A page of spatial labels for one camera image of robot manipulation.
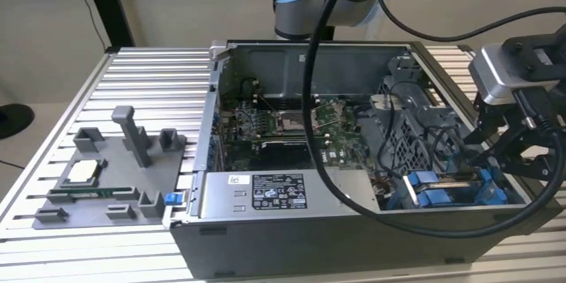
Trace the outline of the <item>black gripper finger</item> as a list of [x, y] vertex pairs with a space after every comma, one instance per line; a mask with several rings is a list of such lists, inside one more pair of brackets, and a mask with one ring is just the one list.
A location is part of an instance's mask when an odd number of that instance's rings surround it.
[[[463, 138], [464, 145], [480, 145], [483, 142], [490, 141], [499, 128], [507, 124], [507, 120], [516, 119], [519, 115], [515, 103], [490, 105], [486, 102], [475, 102], [472, 106], [478, 111], [478, 117], [474, 130]], [[492, 152], [491, 148], [475, 154], [470, 150], [464, 151], [467, 164], [478, 167], [488, 166], [488, 157]]]
[[498, 156], [500, 170], [506, 174], [522, 176], [540, 181], [550, 181], [554, 176], [555, 155], [539, 154], [534, 158], [523, 158], [518, 154]]

